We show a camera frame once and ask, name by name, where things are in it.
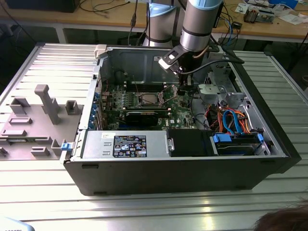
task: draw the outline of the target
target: blue plastic clip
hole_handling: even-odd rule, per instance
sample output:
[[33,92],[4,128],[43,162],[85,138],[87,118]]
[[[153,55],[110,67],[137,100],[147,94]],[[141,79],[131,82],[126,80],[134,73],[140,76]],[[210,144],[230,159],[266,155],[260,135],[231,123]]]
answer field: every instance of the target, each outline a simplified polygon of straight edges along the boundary
[[264,138],[263,138],[263,136],[262,136],[262,134],[258,134],[257,135],[257,137],[258,137],[258,139],[259,139],[259,141],[262,143],[263,141],[264,141]]
[[231,136],[229,134],[217,133],[213,136],[215,143],[218,142],[232,142]]
[[61,151],[71,151],[73,150],[73,144],[72,143],[63,143],[61,145]]

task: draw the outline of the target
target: black cable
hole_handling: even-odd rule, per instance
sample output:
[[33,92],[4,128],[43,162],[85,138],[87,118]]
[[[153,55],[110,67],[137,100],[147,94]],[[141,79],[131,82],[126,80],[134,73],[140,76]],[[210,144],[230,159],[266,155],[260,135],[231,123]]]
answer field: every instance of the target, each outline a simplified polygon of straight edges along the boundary
[[196,93],[197,93],[197,91],[194,92],[194,94],[193,94],[193,96],[192,96],[192,99],[191,99],[191,101],[190,101],[190,106],[189,106],[189,107],[190,107],[190,110],[191,110],[191,113],[192,113],[194,119],[195,119],[198,123],[202,124],[202,125],[205,127],[205,124],[202,123],[199,119],[196,118],[196,116],[198,116],[198,115],[204,115],[204,113],[199,113],[199,114],[196,114],[196,115],[193,114],[193,108],[192,108],[192,107],[193,107],[193,103],[192,103],[192,102],[193,102],[193,97],[194,97],[194,95],[195,95]]
[[305,40],[307,39],[308,37],[308,32],[304,38],[304,40],[302,41],[301,45],[299,46],[298,50],[297,50],[297,54],[295,56],[295,58],[292,59],[292,61],[290,62],[288,68],[287,68],[287,72],[288,73],[291,73],[291,71],[293,70],[293,68],[297,65],[298,61],[300,60],[300,58],[305,55],[306,51],[308,50],[308,43],[303,47],[302,50],[301,47],[302,45],[304,44]]
[[[214,39],[214,37],[213,37],[212,35],[210,35],[210,37],[211,37],[212,41],[213,41],[217,46],[219,46],[218,42]],[[237,57],[236,55],[233,55],[233,54],[230,53],[228,50],[226,50],[223,46],[222,46],[221,48],[222,48],[222,50],[223,50],[226,54],[228,54],[229,56],[231,56],[231,57],[234,58],[234,59],[237,59],[237,60],[240,62],[240,64],[245,63],[244,60],[240,59],[240,58]]]
[[115,0],[112,0],[112,1],[107,2],[107,3],[100,3],[100,4],[97,4],[97,5],[93,6],[93,8],[96,8],[96,7],[101,6],[101,5],[108,5],[108,4],[111,4],[111,3],[113,3],[114,1],[115,1]]
[[131,34],[133,28],[135,27],[136,21],[137,21],[137,4],[138,4],[138,0],[136,0],[135,11],[134,11],[134,14],[133,14],[133,16],[131,17],[131,21],[130,21],[130,30],[129,30],[129,34],[128,34],[128,38],[127,38],[127,43],[128,43],[128,45],[130,45],[130,44],[129,44],[130,34]]
[[150,16],[150,4],[147,3],[149,5],[148,7],[148,17],[149,17],[149,44],[148,46],[150,46],[150,41],[151,41],[151,16]]
[[[232,16],[229,14],[229,11],[228,11],[227,7],[225,6],[225,4],[223,5],[223,7],[225,8],[225,10],[226,10],[227,13],[224,13],[224,12],[221,12],[221,13],[227,15],[228,18],[226,18],[226,17],[224,17],[224,16],[222,16],[222,18],[228,19],[228,21],[230,22],[230,25],[232,25],[232,24],[233,24],[233,18],[232,18]],[[224,41],[225,41],[225,39],[226,39],[226,37],[227,37],[227,35],[228,35],[228,33],[229,33],[230,30],[231,30],[231,28],[228,27],[228,32],[226,33],[225,38],[224,38],[223,41],[221,42],[221,45],[223,45],[223,43],[224,43]]]
[[178,1],[181,7],[183,8],[183,10],[186,11],[186,6],[183,4],[182,0],[178,0]]
[[108,8],[108,9],[103,9],[103,10],[99,10],[99,11],[90,11],[90,10],[87,10],[87,9],[85,9],[85,8],[83,8],[83,7],[81,6],[81,4],[83,4],[85,1],[87,1],[87,0],[83,0],[83,1],[79,4],[79,8],[82,9],[82,10],[84,10],[84,11],[87,11],[87,12],[103,12],[103,11],[108,11],[108,10],[111,10],[111,9],[113,9],[113,8],[116,8],[116,7],[119,7],[119,6],[125,6],[125,5],[127,5],[127,4],[130,3],[130,1],[128,1],[128,2],[123,3],[123,4],[110,7],[110,8]]
[[[148,4],[146,4],[146,12],[148,12],[148,7],[149,7]],[[146,33],[146,31],[148,29],[148,25],[149,25],[149,20],[148,20],[148,16],[146,15],[146,26],[145,26],[144,31],[140,35],[140,37],[137,39],[136,46],[139,46],[141,38],[143,37],[143,35]]]
[[6,14],[18,25],[20,28],[29,36],[29,38],[36,44],[37,42],[35,41],[34,38],[7,12],[7,10],[4,8],[3,3],[0,1],[0,5],[2,9],[6,12]]
[[182,75],[189,75],[189,74],[195,73],[195,72],[197,72],[197,71],[199,71],[199,70],[201,70],[201,69],[203,69],[203,68],[205,68],[205,67],[207,67],[207,66],[210,66],[211,64],[221,63],[221,62],[225,62],[225,63],[235,63],[235,64],[243,64],[243,63],[242,63],[241,61],[239,61],[239,60],[230,60],[230,59],[213,60],[213,61],[210,61],[210,62],[208,62],[208,63],[206,63],[206,64],[204,64],[204,65],[202,65],[202,66],[200,66],[200,67],[198,67],[198,68],[196,68],[196,69],[194,69],[194,70],[192,70],[192,71],[181,72],[180,74],[182,74]]
[[225,39],[226,39],[226,37],[227,37],[227,35],[229,34],[229,31],[231,30],[231,28],[229,27],[229,25],[228,26],[226,26],[227,28],[228,28],[228,32],[226,33],[226,35],[225,35],[225,37],[223,38],[223,40],[222,40],[222,42],[220,43],[220,45],[223,45],[223,43],[224,43],[224,41],[225,41]]
[[307,39],[307,36],[308,36],[308,32],[307,32],[307,34],[306,34],[306,36],[305,36],[304,40],[303,40],[303,41],[302,41],[302,43],[300,44],[300,46],[299,46],[298,50],[300,50],[300,49],[301,49],[301,47],[303,46],[304,42],[305,42],[305,41],[306,41],[306,39]]
[[25,58],[25,56],[22,55],[22,54],[17,50],[17,48],[22,49],[23,51],[25,51],[25,52],[27,53],[27,55],[29,55],[30,52],[29,52],[28,50],[26,50],[25,48],[23,48],[23,47],[21,47],[21,46],[18,46],[17,44],[14,45],[14,44],[12,43],[12,41],[10,40],[10,38],[12,38],[13,36],[14,36],[14,35],[7,36],[7,37],[4,38],[3,41],[5,41],[5,39],[9,39],[9,43],[10,43],[10,45],[11,45],[12,47],[15,48],[16,53],[17,53],[18,55],[22,56],[23,58]]

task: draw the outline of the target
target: slotted metal surface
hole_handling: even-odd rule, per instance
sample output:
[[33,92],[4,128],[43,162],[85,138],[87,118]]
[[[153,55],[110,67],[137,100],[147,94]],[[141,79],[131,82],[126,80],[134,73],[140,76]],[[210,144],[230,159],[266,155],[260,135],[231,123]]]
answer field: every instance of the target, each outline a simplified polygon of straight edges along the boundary
[[[271,58],[262,53],[238,55],[252,60],[245,67],[265,66],[275,72]],[[280,82],[267,77],[264,81],[255,78],[255,84],[262,94],[268,94],[266,101],[303,160],[284,174],[269,176],[251,191],[88,197],[79,192],[59,161],[2,161],[0,213],[27,222],[36,231],[251,230],[265,213],[308,199],[308,126],[304,116],[308,108],[303,100],[288,103],[274,97],[280,88],[301,98],[289,79],[277,75],[271,77]],[[294,113],[303,120],[294,118]]]
[[42,104],[34,94],[37,84],[48,84],[49,95],[58,104],[76,100],[85,104],[96,60],[95,45],[46,43],[36,47],[26,60],[24,69],[0,106],[0,129],[12,112],[9,104],[14,97],[25,97],[30,104]]

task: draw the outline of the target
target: papers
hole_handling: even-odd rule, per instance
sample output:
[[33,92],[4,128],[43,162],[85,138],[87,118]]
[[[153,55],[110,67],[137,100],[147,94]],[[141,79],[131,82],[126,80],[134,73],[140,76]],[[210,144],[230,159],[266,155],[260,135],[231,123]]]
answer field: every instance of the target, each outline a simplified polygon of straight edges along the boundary
[[235,9],[235,12],[245,14],[249,5],[250,4],[239,3]]
[[302,18],[295,16],[293,14],[288,14],[279,18],[293,25],[297,25],[303,22]]

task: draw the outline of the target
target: sticker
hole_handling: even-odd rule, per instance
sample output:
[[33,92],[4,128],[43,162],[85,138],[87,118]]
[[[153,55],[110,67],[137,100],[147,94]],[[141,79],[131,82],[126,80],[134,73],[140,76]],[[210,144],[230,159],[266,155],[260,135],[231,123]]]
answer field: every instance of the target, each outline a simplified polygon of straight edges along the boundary
[[158,62],[161,58],[161,56],[154,56],[154,61]]
[[103,132],[102,139],[113,139],[115,135],[113,132]]
[[113,136],[114,153],[116,158],[147,157],[145,136]]

